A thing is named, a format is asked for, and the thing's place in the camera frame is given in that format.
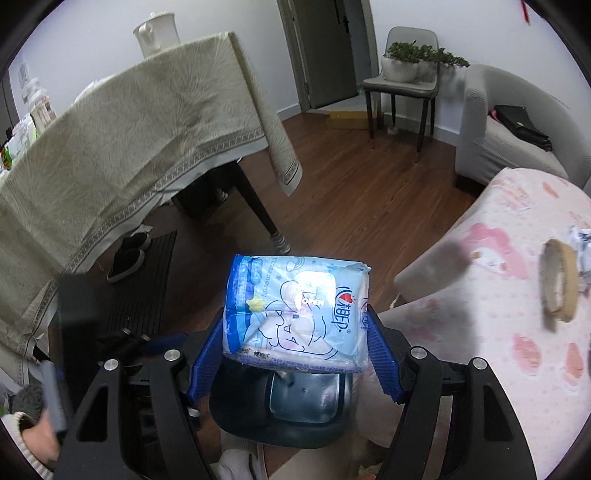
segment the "beige tablecloth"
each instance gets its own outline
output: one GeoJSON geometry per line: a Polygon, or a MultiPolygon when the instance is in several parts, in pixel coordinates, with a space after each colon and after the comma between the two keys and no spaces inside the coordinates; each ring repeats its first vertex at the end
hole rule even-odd
{"type": "Polygon", "coordinates": [[[84,96],[0,185],[0,368],[27,381],[55,279],[85,271],[209,169],[268,147],[290,194],[301,165],[236,36],[166,50],[84,96]]]}

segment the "tape roll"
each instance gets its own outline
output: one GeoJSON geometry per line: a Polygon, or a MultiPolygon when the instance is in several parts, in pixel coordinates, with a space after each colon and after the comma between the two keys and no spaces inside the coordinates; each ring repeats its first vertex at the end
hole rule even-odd
{"type": "Polygon", "coordinates": [[[554,238],[547,241],[540,258],[540,283],[545,313],[570,322],[579,301],[576,252],[554,238]]]}

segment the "black mat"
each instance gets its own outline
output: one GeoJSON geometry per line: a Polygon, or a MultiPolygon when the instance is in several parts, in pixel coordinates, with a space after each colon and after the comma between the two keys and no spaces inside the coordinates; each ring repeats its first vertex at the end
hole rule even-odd
{"type": "Polygon", "coordinates": [[[176,237],[175,231],[153,238],[140,269],[115,284],[115,295],[101,331],[101,340],[119,336],[123,328],[135,335],[156,336],[160,333],[176,237]]]}

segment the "person's hand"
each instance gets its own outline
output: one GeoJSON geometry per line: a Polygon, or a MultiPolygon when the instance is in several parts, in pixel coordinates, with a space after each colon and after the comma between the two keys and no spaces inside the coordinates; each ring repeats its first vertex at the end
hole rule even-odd
{"type": "Polygon", "coordinates": [[[22,439],[29,451],[44,465],[55,462],[60,456],[60,444],[53,432],[47,410],[43,411],[37,425],[23,430],[22,439]]]}

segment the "pink patterned fabric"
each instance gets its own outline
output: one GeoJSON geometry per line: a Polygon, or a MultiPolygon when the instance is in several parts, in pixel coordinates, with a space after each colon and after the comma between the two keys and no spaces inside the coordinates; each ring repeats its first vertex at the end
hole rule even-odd
{"type": "MultiPolygon", "coordinates": [[[[568,242],[572,225],[591,225],[591,199],[578,187],[542,171],[503,170],[396,277],[409,303],[380,315],[440,359],[467,363],[481,356],[490,363],[521,422],[538,478],[556,467],[591,413],[591,299],[581,294],[575,318],[553,330],[544,325],[540,299],[543,245],[550,238],[568,242]]],[[[360,389],[364,403],[373,398],[382,409],[396,408],[384,402],[371,370],[360,389]]],[[[393,434],[364,415],[358,411],[359,426],[370,439],[383,443],[393,434]]],[[[444,431],[439,436],[445,440],[444,431]]],[[[444,440],[437,448],[444,449],[444,440]]]]}

